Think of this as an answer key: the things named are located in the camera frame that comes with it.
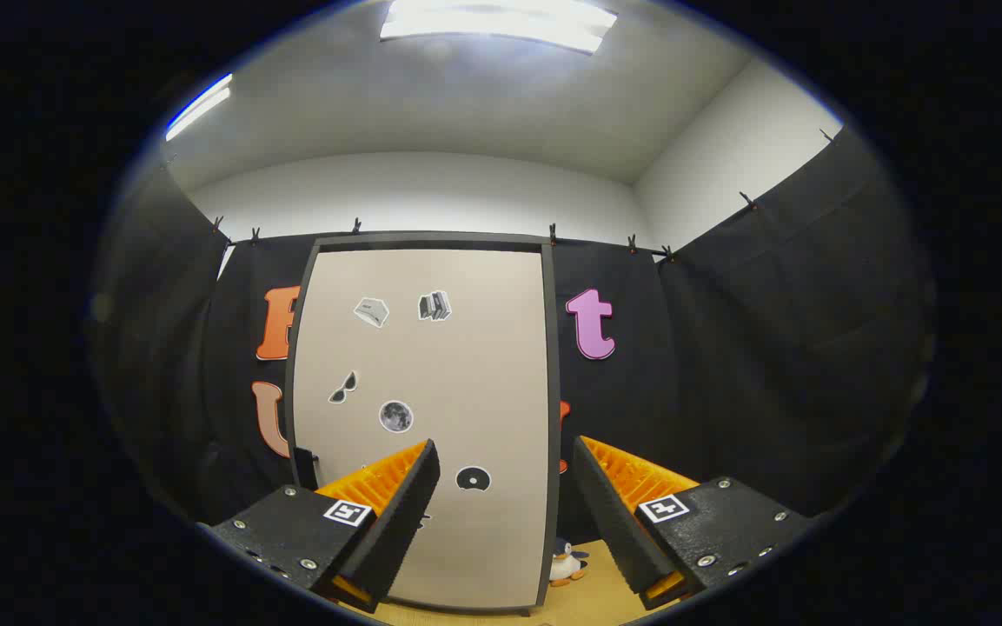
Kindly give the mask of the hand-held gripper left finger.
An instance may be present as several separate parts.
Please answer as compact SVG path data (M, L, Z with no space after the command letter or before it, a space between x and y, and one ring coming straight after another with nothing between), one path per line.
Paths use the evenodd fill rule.
M318 489L286 484L197 530L212 546L298 593L375 613L440 481L433 440Z

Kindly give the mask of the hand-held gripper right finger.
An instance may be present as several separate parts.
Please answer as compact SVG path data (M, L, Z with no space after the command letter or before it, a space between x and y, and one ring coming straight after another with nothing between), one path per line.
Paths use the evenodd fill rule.
M739 479L695 481L592 437L574 440L572 473L645 609L736 585L817 528Z

